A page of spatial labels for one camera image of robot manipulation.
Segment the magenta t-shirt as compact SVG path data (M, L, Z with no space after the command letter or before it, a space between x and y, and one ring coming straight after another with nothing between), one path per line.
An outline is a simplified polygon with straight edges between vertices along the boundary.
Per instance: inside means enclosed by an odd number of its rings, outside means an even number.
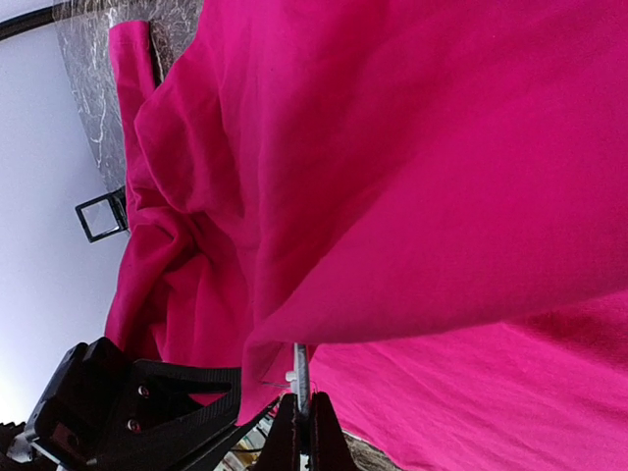
M110 31L131 238L105 334L238 367L302 343L406 470L627 466L627 5L208 1L161 84Z

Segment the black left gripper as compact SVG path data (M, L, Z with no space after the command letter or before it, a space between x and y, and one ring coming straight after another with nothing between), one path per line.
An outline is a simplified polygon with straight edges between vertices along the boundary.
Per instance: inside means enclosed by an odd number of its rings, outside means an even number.
M209 405L151 428L120 420L131 379ZM198 368L133 360L111 341L80 342L64 355L29 418L7 428L9 470L192 470L216 466L277 404L243 425L239 368Z

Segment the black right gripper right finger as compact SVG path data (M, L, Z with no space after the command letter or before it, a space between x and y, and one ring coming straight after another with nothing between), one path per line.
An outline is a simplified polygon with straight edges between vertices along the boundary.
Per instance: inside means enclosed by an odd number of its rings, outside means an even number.
M308 427L311 470L358 470L330 397L325 392L312 395Z

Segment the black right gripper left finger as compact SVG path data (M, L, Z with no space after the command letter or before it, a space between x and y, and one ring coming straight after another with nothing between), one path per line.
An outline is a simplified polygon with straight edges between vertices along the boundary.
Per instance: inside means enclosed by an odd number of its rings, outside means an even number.
M300 469L300 431L295 394L282 397L268 440L257 459L254 471L298 471Z

